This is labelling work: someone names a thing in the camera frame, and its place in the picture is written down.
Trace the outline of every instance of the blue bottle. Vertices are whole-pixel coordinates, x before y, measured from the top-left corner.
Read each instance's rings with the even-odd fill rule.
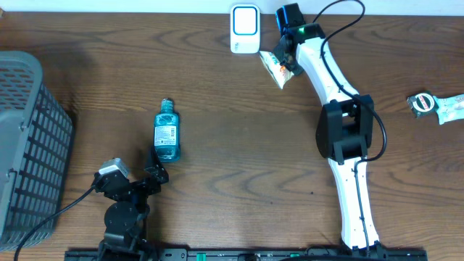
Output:
[[[154,149],[160,162],[175,162],[181,157],[179,115],[170,99],[161,101],[161,112],[154,118]]]

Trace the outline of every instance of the wooden table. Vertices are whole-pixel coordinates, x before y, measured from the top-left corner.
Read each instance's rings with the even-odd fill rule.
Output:
[[[320,24],[332,32],[352,19],[327,15]],[[464,120],[416,120],[405,100],[425,89],[464,93],[463,26],[459,17],[366,17],[330,42],[389,135],[368,175],[381,241],[424,247],[430,260],[464,255]],[[278,39],[274,16],[263,15],[262,49]],[[78,115],[63,205],[112,157],[128,164],[132,180],[144,175],[153,119],[170,97],[181,115],[182,157],[166,164],[170,182],[149,200],[150,240],[192,248],[338,244],[336,186],[315,144],[319,98],[305,75],[280,90],[257,54],[232,54],[227,14],[7,12],[0,50],[35,55],[53,95]],[[379,134],[376,125],[371,155]],[[91,194],[21,260],[97,247],[112,203]]]

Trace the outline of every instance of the white label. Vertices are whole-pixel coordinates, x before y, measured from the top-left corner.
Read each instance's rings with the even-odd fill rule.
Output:
[[[177,138],[175,126],[159,126],[154,128],[154,145],[175,145]]]

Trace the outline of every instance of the white wall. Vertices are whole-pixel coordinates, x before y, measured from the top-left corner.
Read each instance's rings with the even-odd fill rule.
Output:
[[[298,2],[305,14],[317,14],[333,0],[1,0],[5,11],[39,12],[174,12],[229,13],[236,3],[256,4],[273,14],[284,4]],[[363,0],[368,15],[464,15],[464,0]],[[357,14],[354,2],[337,4],[328,14]]]

